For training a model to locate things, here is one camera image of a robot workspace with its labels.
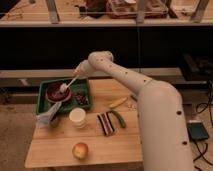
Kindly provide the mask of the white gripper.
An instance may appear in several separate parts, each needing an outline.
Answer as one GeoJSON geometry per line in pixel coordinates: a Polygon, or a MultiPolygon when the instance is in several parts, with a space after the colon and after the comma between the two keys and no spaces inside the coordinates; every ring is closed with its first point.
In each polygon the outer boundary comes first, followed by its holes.
{"type": "Polygon", "coordinates": [[[90,77],[95,72],[95,69],[92,65],[87,61],[82,61],[74,70],[74,75],[79,79],[84,79],[90,77]]]}

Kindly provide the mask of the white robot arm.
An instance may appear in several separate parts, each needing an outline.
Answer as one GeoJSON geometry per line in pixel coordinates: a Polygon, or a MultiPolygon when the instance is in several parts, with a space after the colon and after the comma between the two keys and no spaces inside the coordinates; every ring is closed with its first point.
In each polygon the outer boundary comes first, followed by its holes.
{"type": "Polygon", "coordinates": [[[109,51],[90,53],[74,73],[86,78],[96,71],[108,74],[137,96],[144,171],[195,171],[177,89],[115,64],[109,51]]]}

